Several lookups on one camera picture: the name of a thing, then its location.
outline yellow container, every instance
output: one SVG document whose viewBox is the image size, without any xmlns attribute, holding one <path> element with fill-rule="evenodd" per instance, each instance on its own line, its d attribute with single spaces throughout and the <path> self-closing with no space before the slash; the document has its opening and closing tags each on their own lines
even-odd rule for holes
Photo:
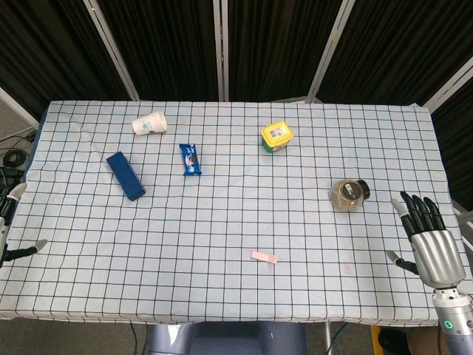
<svg viewBox="0 0 473 355">
<path fill-rule="evenodd" d="M 287 142 L 294 137 L 284 121 L 266 126 L 261 130 L 261 135 L 263 137 L 262 144 L 268 153 L 284 148 Z"/>
</svg>

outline paper cup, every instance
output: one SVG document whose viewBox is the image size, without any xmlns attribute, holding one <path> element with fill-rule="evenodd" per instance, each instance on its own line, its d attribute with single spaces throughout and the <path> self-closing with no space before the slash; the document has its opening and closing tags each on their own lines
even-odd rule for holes
<svg viewBox="0 0 473 355">
<path fill-rule="evenodd" d="M 149 133 L 165 132 L 168 129 L 166 117 L 163 111 L 152 112 L 149 115 L 139 117 L 132 122 L 133 130 L 137 135 L 148 135 Z"/>
</svg>

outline table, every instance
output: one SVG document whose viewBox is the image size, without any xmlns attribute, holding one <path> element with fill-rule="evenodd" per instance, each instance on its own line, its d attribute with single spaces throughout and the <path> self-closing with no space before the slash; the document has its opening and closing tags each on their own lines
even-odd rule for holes
<svg viewBox="0 0 473 355">
<path fill-rule="evenodd" d="M 136 136 L 132 120 L 157 109 L 167 133 Z M 271 155 L 260 130 L 280 120 L 294 138 Z M 183 176 L 188 142 L 201 176 Z M 116 151 L 146 188 L 134 202 L 106 163 Z M 349 214 L 329 198 L 345 177 L 372 189 Z M 8 243 L 50 242 L 0 270 L 3 318 L 433 325 L 432 290 L 384 253 L 413 260 L 389 204 L 401 190 L 439 203 L 467 272 L 460 289 L 473 289 L 422 107 L 53 101 L 27 182 Z"/>
</svg>

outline yellow lid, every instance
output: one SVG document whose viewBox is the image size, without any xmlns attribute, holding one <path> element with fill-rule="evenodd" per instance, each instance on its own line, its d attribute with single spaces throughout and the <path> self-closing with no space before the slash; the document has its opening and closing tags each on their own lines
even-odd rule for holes
<svg viewBox="0 0 473 355">
<path fill-rule="evenodd" d="M 294 136 L 289 126 L 284 121 L 266 126 L 261 130 L 261 135 L 265 139 L 266 144 L 271 148 L 279 144 L 287 143 Z"/>
</svg>

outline gray floor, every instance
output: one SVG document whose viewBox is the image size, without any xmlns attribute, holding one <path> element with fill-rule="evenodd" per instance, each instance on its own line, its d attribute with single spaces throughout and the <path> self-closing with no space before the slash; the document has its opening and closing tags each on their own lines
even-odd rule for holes
<svg viewBox="0 0 473 355">
<path fill-rule="evenodd" d="M 16 133 L 29 125 L 0 101 L 0 139 Z M 18 138 L 0 142 L 2 148 L 10 148 Z M 29 152 L 31 144 L 20 141 L 18 148 Z M 341 323 L 332 324 L 334 334 Z M 146 326 L 135 325 L 138 353 L 141 354 Z M 309 354 L 324 354 L 324 325 L 307 325 Z M 51 322 L 36 319 L 0 320 L 0 355 L 59 355 L 59 354 L 133 354 L 135 339 L 128 324 Z M 350 324 L 334 346 L 334 354 L 372 354 L 370 327 Z"/>
</svg>

